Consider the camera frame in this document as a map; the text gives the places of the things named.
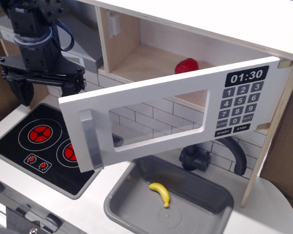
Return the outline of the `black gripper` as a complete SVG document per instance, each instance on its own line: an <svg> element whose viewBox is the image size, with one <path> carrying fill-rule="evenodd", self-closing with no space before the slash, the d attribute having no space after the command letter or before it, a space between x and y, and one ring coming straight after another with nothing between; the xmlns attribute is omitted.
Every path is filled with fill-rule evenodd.
<svg viewBox="0 0 293 234"><path fill-rule="evenodd" d="M62 97L78 94L85 87L85 68L60 52L26 51L24 55L0 57L0 66L3 79L24 106L33 99L33 83L61 87Z"/></svg>

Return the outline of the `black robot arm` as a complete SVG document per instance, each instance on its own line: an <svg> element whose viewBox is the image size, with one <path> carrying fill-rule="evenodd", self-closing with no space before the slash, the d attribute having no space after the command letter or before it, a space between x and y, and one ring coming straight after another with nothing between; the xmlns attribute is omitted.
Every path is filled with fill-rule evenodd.
<svg viewBox="0 0 293 234"><path fill-rule="evenodd" d="M30 105L34 84L60 87L64 97L85 88L85 68L62 55L73 48L75 40L61 47L58 28L73 34L58 19L63 13L60 0L0 0L0 6L12 23L12 39L21 51L0 57L1 75L22 105Z"/></svg>

